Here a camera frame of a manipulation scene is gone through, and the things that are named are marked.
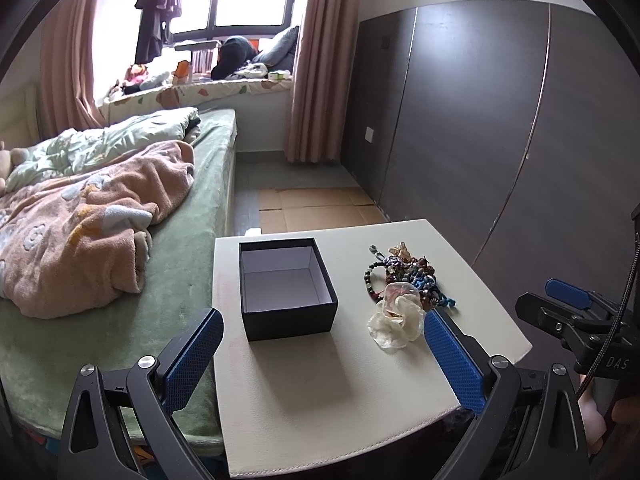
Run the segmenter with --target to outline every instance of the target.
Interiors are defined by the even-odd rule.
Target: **green bed sheet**
[[[151,230],[153,247],[141,294],[51,320],[22,316],[13,303],[0,301],[0,378],[14,416],[39,433],[60,438],[82,365],[113,370],[133,366],[140,356],[158,355],[191,324],[196,311],[210,307],[214,243],[225,235],[236,116],[233,110],[214,110],[200,117],[193,188]],[[123,414],[133,441],[142,442],[133,411]],[[196,453],[222,453],[212,365],[174,419]]]

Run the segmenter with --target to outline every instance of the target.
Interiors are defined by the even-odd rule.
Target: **baseboard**
[[[272,152],[237,152],[236,162],[284,162],[284,152],[274,150]]]

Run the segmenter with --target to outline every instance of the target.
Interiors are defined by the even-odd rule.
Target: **blue gripper pad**
[[[589,293],[569,283],[560,280],[551,279],[546,282],[545,292],[550,298],[562,301],[579,310],[587,310],[591,308],[591,298]]]
[[[460,404],[479,416],[486,403],[482,374],[435,310],[424,318],[424,338]]]
[[[223,332],[222,314],[213,310],[176,359],[173,368],[164,379],[162,405],[169,415],[183,409],[189,402],[198,381],[222,341]]]

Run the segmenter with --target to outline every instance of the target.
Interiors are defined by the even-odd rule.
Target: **panel seam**
[[[406,58],[406,71],[404,72],[404,82],[402,83],[402,95],[400,97],[400,105],[398,107],[398,116],[396,117],[396,127],[394,128],[394,134],[393,134],[393,137],[391,138],[389,154],[386,156],[385,176],[382,178],[382,186],[380,187],[380,194],[378,195],[378,198],[375,200],[376,205],[378,207],[380,207],[380,199],[382,198],[382,192],[385,189],[386,174],[389,171],[389,163],[391,162],[391,153],[394,150],[394,142],[396,142],[396,133],[398,132],[398,123],[400,122],[400,111],[402,110],[402,101],[404,101],[404,91],[406,90],[406,80],[409,77],[409,64],[411,63],[411,52],[412,52],[412,49],[414,48],[415,24],[417,23],[417,20],[418,20],[418,7],[415,7],[414,28],[411,31],[411,42],[409,43],[409,54]]]
[[[536,112],[533,115],[533,121],[531,123],[531,128],[529,130],[529,137],[527,138],[527,143],[526,143],[526,145],[524,147],[524,153],[522,154],[522,158],[520,159],[520,165],[518,166],[518,171],[516,172],[516,176],[513,179],[513,184],[511,184],[511,189],[507,193],[507,197],[505,198],[504,203],[502,204],[502,208],[498,212],[498,216],[495,218],[494,223],[491,225],[491,228],[489,229],[489,232],[488,232],[488,234],[487,234],[487,236],[486,236],[486,238],[484,240],[484,243],[480,247],[480,250],[478,251],[478,254],[476,254],[476,257],[474,258],[473,262],[471,263],[471,268],[472,269],[476,266],[476,263],[478,262],[478,258],[480,258],[481,254],[482,254],[482,251],[484,251],[484,248],[489,243],[489,240],[491,239],[491,236],[494,234],[495,228],[498,225],[498,222],[500,221],[500,218],[502,218],[502,215],[503,215],[505,209],[507,208],[509,200],[511,199],[511,195],[513,194],[513,191],[515,190],[516,184],[518,183],[518,179],[520,178],[520,174],[522,173],[522,168],[524,167],[524,163],[527,160],[527,157],[529,156],[529,149],[531,147],[531,141],[533,140],[533,134],[535,133],[536,125],[538,124],[538,118],[540,116],[540,107],[542,106],[542,95],[543,95],[543,93],[545,91],[546,71],[547,71],[548,66],[549,66],[549,50],[550,50],[550,46],[551,46],[551,4],[547,4],[545,65],[544,65],[544,68],[542,70],[542,81],[540,82],[540,93],[538,94],[538,103],[536,105]]]

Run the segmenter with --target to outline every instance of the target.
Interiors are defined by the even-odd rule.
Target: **dark wall panel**
[[[536,111],[548,5],[467,0],[418,9],[380,205],[426,218],[468,262],[513,185]]]
[[[402,100],[416,9],[360,24],[341,161],[379,200]],[[364,139],[367,127],[373,142]]]
[[[618,301],[633,257],[630,213],[640,202],[640,78],[603,23],[552,6],[540,117],[513,195],[475,270],[513,315],[549,278]],[[526,363],[572,357],[521,323]]]

